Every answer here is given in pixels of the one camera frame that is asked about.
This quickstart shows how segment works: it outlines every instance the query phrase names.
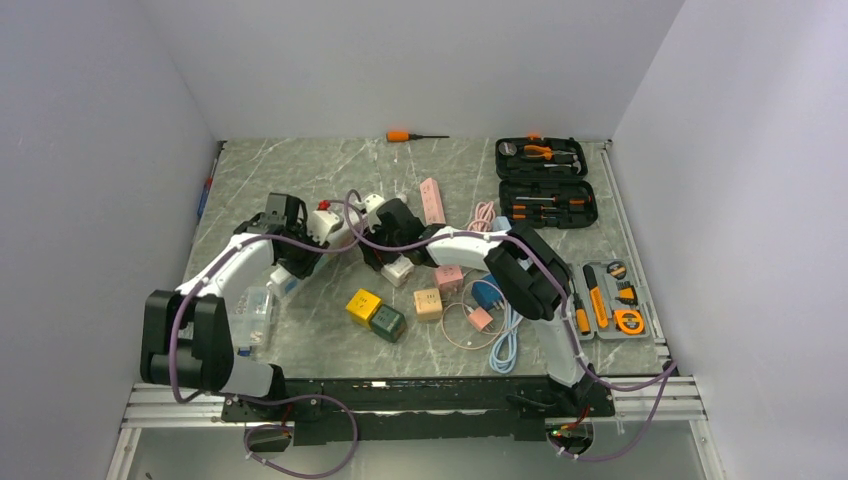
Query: green cube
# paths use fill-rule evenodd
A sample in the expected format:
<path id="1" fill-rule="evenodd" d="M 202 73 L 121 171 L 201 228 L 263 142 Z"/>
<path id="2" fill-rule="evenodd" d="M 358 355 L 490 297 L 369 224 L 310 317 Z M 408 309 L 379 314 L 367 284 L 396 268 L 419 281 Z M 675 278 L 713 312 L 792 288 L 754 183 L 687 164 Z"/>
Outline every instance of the green cube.
<path id="1" fill-rule="evenodd" d="M 406 318 L 394 308 L 381 305 L 377 313 L 371 317 L 371 331 L 383 340 L 395 343 L 406 331 Z"/>

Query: clear plastic container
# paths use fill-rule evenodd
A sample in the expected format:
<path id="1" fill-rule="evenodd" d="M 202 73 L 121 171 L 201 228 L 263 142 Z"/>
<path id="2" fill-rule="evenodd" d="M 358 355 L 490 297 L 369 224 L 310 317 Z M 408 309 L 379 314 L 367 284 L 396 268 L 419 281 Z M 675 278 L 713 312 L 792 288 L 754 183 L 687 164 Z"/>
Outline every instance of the clear plastic container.
<path id="1" fill-rule="evenodd" d="M 248 287 L 238 304 L 227 309 L 233 347 L 255 347 L 265 343 L 271 326 L 272 301 L 265 287 Z"/>

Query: tool box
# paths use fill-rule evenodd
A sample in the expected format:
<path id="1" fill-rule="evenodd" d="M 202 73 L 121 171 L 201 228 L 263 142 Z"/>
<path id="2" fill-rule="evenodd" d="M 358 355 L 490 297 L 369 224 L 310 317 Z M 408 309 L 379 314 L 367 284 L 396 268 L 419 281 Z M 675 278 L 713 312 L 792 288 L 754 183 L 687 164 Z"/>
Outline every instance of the tool box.
<path id="1" fill-rule="evenodd" d="M 589 326 L 602 340 L 644 338 L 651 335 L 630 266 L 623 260 L 590 261 L 574 275 L 577 299 L 585 308 Z M 606 317 L 599 318 L 598 311 Z M 580 335 L 581 340 L 591 335 Z"/>
<path id="2" fill-rule="evenodd" d="M 573 138 L 502 138 L 495 142 L 501 214 L 533 228 L 588 227 L 598 219 L 583 148 Z"/>

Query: pliers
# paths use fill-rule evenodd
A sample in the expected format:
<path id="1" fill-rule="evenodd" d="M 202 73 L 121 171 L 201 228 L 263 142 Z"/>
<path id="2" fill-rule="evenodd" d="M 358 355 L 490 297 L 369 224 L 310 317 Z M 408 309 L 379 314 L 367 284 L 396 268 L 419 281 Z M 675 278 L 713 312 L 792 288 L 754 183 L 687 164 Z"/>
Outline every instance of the pliers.
<path id="1" fill-rule="evenodd" d="M 541 145 L 526 145 L 524 147 L 525 158 L 544 158 L 545 160 L 551 160 L 554 158 L 554 155 L 568 155 L 574 160 L 577 160 L 577 154 L 574 152 L 551 150 L 550 147 L 543 147 Z"/>

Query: blue cable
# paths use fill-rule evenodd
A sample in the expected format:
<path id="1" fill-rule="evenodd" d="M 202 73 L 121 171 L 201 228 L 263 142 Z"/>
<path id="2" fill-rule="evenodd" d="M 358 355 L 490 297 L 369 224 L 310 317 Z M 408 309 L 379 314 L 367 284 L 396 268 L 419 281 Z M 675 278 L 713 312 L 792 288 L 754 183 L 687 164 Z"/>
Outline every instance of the blue cable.
<path id="1" fill-rule="evenodd" d="M 509 373 L 515 368 L 515 359 L 518 356 L 518 324 L 524 319 L 518 312 L 512 309 L 512 305 L 506 304 L 506 325 L 504 330 L 509 330 L 504 333 L 492 345 L 492 352 L 489 354 L 489 366 L 492 370 L 498 373 Z M 501 360 L 499 357 L 504 340 L 507 342 L 506 358 Z"/>

